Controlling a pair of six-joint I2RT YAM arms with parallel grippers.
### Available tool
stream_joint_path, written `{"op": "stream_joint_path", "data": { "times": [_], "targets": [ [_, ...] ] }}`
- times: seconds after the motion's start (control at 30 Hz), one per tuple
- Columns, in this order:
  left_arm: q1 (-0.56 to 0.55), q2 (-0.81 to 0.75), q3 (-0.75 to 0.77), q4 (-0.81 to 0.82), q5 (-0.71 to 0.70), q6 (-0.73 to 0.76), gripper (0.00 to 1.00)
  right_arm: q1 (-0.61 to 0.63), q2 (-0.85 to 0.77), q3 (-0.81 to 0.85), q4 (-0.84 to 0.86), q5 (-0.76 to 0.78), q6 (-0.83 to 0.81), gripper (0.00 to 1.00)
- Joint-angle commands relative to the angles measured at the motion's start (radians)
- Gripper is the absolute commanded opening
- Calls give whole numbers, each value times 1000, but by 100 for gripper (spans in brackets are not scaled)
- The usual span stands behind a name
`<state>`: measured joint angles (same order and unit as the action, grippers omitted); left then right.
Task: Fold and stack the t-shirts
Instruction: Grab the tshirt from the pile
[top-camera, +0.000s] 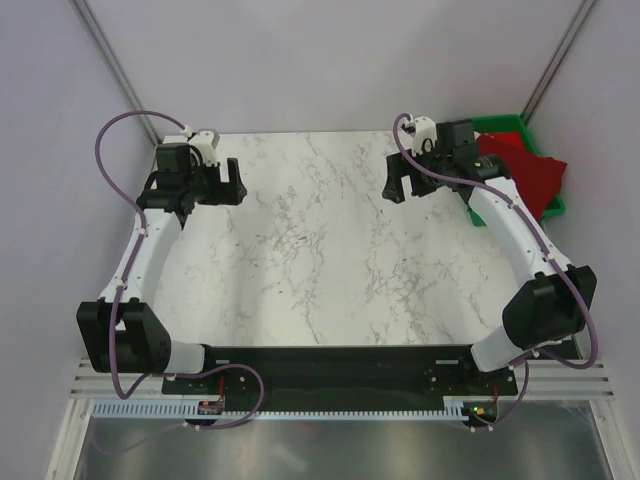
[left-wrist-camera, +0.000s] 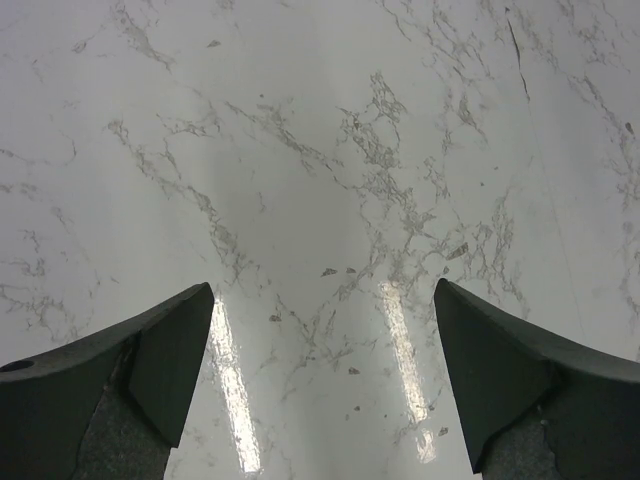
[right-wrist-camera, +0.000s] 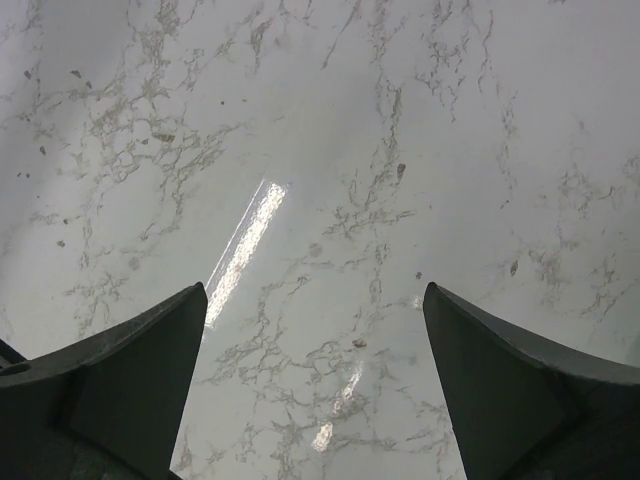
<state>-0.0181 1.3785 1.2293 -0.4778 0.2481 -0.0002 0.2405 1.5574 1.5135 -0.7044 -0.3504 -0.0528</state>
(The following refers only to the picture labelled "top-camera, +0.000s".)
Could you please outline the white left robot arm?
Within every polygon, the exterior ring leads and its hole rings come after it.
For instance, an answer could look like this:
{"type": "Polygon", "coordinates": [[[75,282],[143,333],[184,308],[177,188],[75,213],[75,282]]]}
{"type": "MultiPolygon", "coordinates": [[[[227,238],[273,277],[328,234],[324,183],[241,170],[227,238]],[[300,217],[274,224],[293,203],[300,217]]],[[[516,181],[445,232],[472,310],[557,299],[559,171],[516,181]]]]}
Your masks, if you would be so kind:
{"type": "Polygon", "coordinates": [[[199,206],[237,206],[247,190],[237,159],[227,160],[228,178],[207,164],[199,147],[186,143],[156,149],[157,169],[135,201],[135,223],[123,258],[97,300],[80,304],[76,320],[89,360],[99,373],[185,374],[198,393],[219,382],[219,369],[205,348],[171,338],[151,303],[174,243],[199,206]]]}

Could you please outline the dark red t shirt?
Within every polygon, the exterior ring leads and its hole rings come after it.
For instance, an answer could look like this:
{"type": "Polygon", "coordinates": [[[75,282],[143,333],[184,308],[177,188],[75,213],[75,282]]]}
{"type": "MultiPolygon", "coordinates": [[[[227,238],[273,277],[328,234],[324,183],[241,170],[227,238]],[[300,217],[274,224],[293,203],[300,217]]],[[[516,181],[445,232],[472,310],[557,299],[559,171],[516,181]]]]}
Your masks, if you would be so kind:
{"type": "Polygon", "coordinates": [[[483,155],[495,154],[504,161],[521,198],[538,221],[565,211],[560,191],[566,162],[536,154],[515,131],[481,133],[477,142],[483,155]]]}

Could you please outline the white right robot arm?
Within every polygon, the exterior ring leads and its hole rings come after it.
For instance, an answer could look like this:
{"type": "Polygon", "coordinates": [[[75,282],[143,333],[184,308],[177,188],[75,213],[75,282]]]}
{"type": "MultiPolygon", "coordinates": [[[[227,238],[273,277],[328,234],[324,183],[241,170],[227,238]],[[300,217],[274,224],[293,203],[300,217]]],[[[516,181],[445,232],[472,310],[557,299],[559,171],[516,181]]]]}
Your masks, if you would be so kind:
{"type": "Polygon", "coordinates": [[[522,199],[504,160],[484,154],[470,120],[436,123],[399,114],[394,120],[397,153],[387,156],[384,199],[405,201],[439,188],[457,193],[478,214],[510,262],[518,290],[502,311],[502,324],[471,347],[472,360],[458,368],[467,392],[483,392],[494,371],[543,354],[576,370],[591,368],[598,338],[590,306],[597,284],[593,270],[577,267],[548,238],[522,199]],[[406,133],[411,146],[398,135],[406,133]]]}

